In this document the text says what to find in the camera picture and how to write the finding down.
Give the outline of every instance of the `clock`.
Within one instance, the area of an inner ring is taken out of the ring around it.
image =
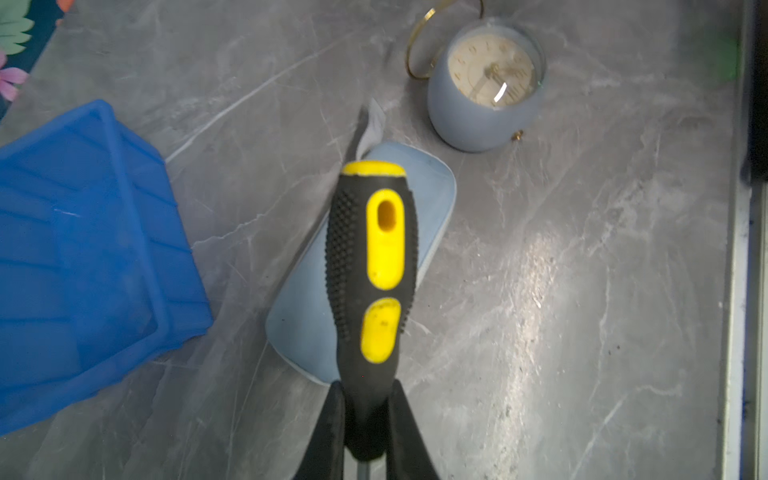
[[[538,113],[546,73],[541,46],[523,28],[501,18],[480,19],[436,60],[427,86],[429,119],[461,151],[517,140]]]

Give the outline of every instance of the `black rubber grip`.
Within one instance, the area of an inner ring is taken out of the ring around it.
[[[385,188],[400,196],[405,218],[404,271],[391,290],[376,288],[367,270],[366,205],[375,192]],[[328,220],[326,288],[338,335],[336,360],[348,402],[346,444],[360,461],[378,458],[386,449],[386,401],[395,380],[400,333],[413,303],[418,232],[413,195],[405,177],[339,178]],[[384,297],[400,302],[399,328],[389,358],[371,363],[360,349],[362,320],[368,307]]]

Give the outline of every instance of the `blue crate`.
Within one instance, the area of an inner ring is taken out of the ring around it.
[[[0,149],[0,435],[212,322],[165,163],[109,104]]]

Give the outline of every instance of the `green leaf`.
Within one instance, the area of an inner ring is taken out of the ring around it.
[[[24,51],[22,43],[31,38],[25,31],[35,24],[25,16],[31,0],[0,0],[0,49],[7,55]]]

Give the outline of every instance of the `clock face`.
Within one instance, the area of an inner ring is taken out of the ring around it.
[[[450,52],[448,70],[460,92],[485,107],[517,104],[538,85],[533,62],[525,50],[496,34],[459,40]]]

